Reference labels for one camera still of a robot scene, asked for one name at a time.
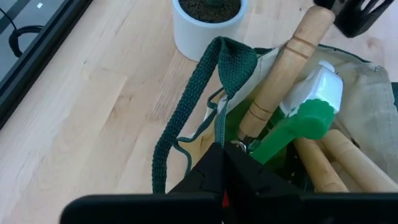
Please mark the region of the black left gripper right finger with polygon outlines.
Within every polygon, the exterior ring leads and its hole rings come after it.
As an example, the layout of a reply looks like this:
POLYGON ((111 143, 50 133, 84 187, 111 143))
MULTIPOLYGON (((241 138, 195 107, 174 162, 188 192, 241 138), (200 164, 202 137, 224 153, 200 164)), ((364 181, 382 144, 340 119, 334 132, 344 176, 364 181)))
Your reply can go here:
POLYGON ((303 192, 233 144, 224 150, 238 224, 398 224, 398 193, 303 192))

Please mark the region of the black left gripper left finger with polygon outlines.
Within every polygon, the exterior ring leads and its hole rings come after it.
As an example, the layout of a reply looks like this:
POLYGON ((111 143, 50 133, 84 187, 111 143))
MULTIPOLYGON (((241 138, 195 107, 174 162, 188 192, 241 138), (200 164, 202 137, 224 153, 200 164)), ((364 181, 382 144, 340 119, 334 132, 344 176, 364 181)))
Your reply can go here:
POLYGON ((223 166, 214 143, 169 193, 87 195, 63 209, 60 224, 221 224, 223 166))

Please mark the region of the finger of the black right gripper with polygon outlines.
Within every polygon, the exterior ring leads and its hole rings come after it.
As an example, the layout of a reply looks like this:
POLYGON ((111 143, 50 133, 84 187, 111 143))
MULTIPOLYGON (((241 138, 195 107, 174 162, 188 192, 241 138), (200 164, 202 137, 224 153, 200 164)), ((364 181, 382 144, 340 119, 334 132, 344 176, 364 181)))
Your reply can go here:
POLYGON ((395 0, 339 0, 335 26, 346 36, 365 33, 395 0))
POLYGON ((313 0, 313 3, 317 6, 331 9, 336 0, 313 0))

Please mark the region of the wooden handle hand rake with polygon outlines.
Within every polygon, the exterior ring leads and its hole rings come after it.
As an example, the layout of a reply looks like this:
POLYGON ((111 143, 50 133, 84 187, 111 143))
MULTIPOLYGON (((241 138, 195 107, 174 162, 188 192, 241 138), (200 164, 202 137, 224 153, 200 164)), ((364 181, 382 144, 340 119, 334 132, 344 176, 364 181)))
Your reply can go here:
POLYGON ((349 192, 314 140, 298 138, 294 146, 316 192, 349 192))

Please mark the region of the wooden handle garden tool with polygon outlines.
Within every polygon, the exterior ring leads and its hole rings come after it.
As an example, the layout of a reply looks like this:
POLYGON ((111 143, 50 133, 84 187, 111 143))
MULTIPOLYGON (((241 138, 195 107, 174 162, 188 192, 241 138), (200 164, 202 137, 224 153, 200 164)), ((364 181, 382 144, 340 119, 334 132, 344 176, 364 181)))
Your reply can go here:
POLYGON ((308 9, 240 122, 238 139, 258 137, 334 20, 335 14, 327 8, 308 9))

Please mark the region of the wooden handle steel transplanter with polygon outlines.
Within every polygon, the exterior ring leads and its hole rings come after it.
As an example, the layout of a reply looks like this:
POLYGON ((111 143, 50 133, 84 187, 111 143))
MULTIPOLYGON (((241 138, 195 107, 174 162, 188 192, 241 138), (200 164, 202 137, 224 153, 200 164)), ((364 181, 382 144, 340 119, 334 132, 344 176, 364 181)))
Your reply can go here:
POLYGON ((321 142, 365 192, 398 192, 398 185, 339 130, 329 130, 321 142))

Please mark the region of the white and green spray bottle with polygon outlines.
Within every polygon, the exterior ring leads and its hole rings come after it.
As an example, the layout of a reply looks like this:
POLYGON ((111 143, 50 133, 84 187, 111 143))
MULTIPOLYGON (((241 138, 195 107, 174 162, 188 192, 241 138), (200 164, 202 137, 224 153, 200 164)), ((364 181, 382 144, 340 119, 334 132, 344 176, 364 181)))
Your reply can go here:
POLYGON ((321 139, 339 112, 343 80, 321 60, 307 78, 296 83, 280 102, 273 127, 250 156, 261 164, 297 138, 321 139))

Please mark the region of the green plant in white pot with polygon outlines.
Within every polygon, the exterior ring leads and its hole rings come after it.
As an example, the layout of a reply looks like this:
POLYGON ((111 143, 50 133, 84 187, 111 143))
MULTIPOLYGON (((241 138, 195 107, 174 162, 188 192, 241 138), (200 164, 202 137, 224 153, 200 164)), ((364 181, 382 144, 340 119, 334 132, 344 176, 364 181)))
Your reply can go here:
POLYGON ((237 36, 247 8, 248 0, 172 0, 177 49, 199 61, 214 38, 237 36))

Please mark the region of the black aluminium table frame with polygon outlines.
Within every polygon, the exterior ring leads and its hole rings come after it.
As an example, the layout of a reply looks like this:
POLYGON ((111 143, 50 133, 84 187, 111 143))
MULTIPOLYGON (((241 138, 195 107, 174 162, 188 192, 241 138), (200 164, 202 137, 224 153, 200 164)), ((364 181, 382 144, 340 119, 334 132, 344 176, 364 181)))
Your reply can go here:
POLYGON ((93 0, 61 0, 44 25, 17 28, 7 38, 17 58, 0 78, 0 129, 6 124, 44 68, 93 0))

